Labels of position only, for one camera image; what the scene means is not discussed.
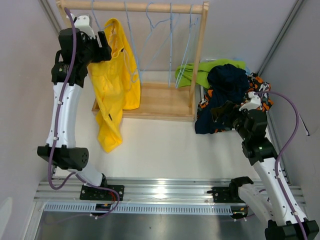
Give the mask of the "navy blue shorts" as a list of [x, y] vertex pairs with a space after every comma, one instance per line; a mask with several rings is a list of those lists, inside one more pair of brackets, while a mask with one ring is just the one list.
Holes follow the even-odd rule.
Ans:
[[207, 80], [209, 88], [197, 106], [195, 133], [205, 135], [228, 132], [231, 128], [213, 122], [211, 109], [221, 107], [227, 101], [235, 104], [243, 102], [250, 88], [246, 71], [232, 64], [219, 65], [210, 70]]

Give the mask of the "blue hanger of navy shorts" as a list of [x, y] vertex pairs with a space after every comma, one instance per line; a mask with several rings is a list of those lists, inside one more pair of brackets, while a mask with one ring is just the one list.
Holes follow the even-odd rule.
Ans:
[[135, 63], [136, 63], [136, 70], [135, 71], [138, 73], [140, 83], [143, 85], [142, 74], [141, 74], [141, 70], [140, 70], [140, 60], [139, 60], [139, 56], [138, 56], [138, 52], [137, 52], [137, 48], [136, 48], [136, 44], [135, 44], [135, 39], [133, 36], [133, 30], [132, 30], [130, 17], [129, 17], [127, 2], [124, 1], [123, 4], [124, 4], [124, 10], [125, 10], [126, 18], [127, 18], [127, 25], [128, 25], [128, 29], [129, 29], [132, 52], [133, 52]]

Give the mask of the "blue hanger of green shorts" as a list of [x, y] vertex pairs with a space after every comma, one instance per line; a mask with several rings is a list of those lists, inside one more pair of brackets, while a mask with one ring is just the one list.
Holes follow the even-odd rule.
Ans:
[[168, 72], [168, 87], [171, 87], [172, 83], [172, 66], [173, 66], [173, 32], [176, 29], [176, 25], [179, 22], [179, 15], [177, 15], [177, 19], [175, 20], [175, 14], [173, 13], [173, 3], [170, 3], [170, 33], [169, 33], [169, 72]]

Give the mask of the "yellow shorts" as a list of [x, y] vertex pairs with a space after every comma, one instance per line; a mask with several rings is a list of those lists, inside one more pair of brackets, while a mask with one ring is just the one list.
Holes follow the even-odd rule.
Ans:
[[121, 22], [109, 19], [104, 33], [111, 47], [111, 60], [91, 63], [88, 69], [99, 107], [95, 116], [99, 126], [97, 139], [103, 150], [110, 153], [123, 142], [120, 131], [123, 112], [140, 107], [141, 83]]

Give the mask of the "blue hanger of yellow shorts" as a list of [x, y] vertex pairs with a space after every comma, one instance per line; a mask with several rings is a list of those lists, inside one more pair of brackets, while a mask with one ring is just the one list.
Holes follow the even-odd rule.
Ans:
[[110, 23], [110, 24], [108, 24], [107, 26], [101, 27], [101, 25], [100, 25], [100, 23], [99, 23], [99, 21], [98, 21], [98, 19], [97, 19], [97, 16], [96, 16], [96, 14], [95, 14], [95, 10], [94, 10], [94, 2], [95, 2], [95, 0], [91, 0], [90, 2], [91, 2], [91, 3], [90, 3], [91, 13], [92, 13], [93, 18], [94, 18], [94, 21], [95, 21], [95, 23], [96, 23], [96, 25], [97, 25], [97, 27], [98, 27], [98, 30], [99, 30], [99, 31], [104, 31], [106, 28], [112, 26], [113, 23]]

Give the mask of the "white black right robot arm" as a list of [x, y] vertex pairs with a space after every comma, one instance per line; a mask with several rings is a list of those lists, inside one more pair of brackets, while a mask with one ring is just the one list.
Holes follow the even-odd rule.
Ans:
[[268, 125], [265, 112], [227, 101], [210, 110], [212, 120], [235, 129], [242, 139], [242, 152], [259, 175], [267, 197], [249, 177], [233, 178], [228, 196], [243, 201], [265, 225], [267, 240], [313, 240], [320, 232], [318, 223], [309, 220], [286, 183], [278, 154], [266, 137]]

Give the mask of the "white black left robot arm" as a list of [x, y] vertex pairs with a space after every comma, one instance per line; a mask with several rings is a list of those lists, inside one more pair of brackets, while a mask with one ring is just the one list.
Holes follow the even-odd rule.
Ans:
[[97, 200], [108, 196], [109, 188], [103, 173], [89, 163], [89, 151], [76, 146], [75, 124], [80, 95], [90, 63], [111, 60], [111, 47], [103, 31], [90, 34], [79, 28], [66, 28], [58, 36], [57, 51], [51, 70], [54, 103], [49, 135], [37, 155], [48, 162], [48, 176], [52, 167], [59, 167], [80, 177], [91, 187]]

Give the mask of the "wooden clothes rack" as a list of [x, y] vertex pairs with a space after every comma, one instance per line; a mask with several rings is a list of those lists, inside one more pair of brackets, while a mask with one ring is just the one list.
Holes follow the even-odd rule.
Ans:
[[[56, 6], [63, 19], [66, 14], [63, 9], [70, 10], [91, 10], [89, 0], [58, 0]], [[189, 14], [191, 4], [173, 4], [173, 13]], [[112, 1], [97, 1], [93, 5], [96, 11], [125, 12], [124, 3]], [[129, 2], [128, 12], [146, 13], [170, 13], [169, 3]], [[197, 44], [195, 47], [194, 69], [192, 71], [191, 83], [189, 86], [176, 88], [164, 82], [164, 74], [151, 71], [147, 73], [147, 81], [141, 86], [140, 107], [135, 110], [124, 111], [125, 118], [182, 121], [192, 122], [195, 117], [195, 88], [198, 69], [204, 43], [204, 35], [209, 13], [210, 4], [204, 1], [203, 4], [193, 5], [192, 14], [200, 15], [199, 30], [196, 32]]]

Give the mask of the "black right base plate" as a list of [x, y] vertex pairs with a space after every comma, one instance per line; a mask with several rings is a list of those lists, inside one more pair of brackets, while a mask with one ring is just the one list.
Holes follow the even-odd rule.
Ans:
[[230, 187], [216, 186], [206, 193], [212, 195], [214, 203], [244, 203], [239, 195], [234, 190], [231, 190]]

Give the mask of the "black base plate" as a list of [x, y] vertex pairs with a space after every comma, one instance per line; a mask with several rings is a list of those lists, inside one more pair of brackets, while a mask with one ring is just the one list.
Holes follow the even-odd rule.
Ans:
[[[123, 200], [125, 193], [124, 185], [108, 185], [108, 187], [118, 193], [120, 201]], [[117, 196], [113, 191], [83, 185], [79, 199], [86, 201], [117, 201]]]
[[234, 190], [231, 190], [230, 187], [216, 186], [206, 193], [212, 195], [214, 203], [244, 203], [239, 195]]

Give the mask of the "aluminium mounting rail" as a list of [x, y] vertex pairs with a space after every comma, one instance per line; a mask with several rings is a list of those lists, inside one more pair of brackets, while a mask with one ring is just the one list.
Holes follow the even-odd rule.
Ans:
[[[109, 185], [123, 185], [122, 203], [128, 204], [213, 204], [213, 187], [227, 187], [230, 179], [109, 178]], [[60, 190], [53, 190], [47, 181], [38, 184], [35, 202], [79, 202], [83, 183], [69, 179]]]

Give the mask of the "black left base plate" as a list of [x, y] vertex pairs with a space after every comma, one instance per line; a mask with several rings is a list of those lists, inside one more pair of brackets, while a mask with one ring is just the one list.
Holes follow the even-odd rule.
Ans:
[[[124, 185], [108, 185], [108, 187], [118, 193], [120, 201], [123, 200], [125, 193]], [[86, 201], [117, 201], [117, 196], [113, 191], [83, 185], [79, 199]]]

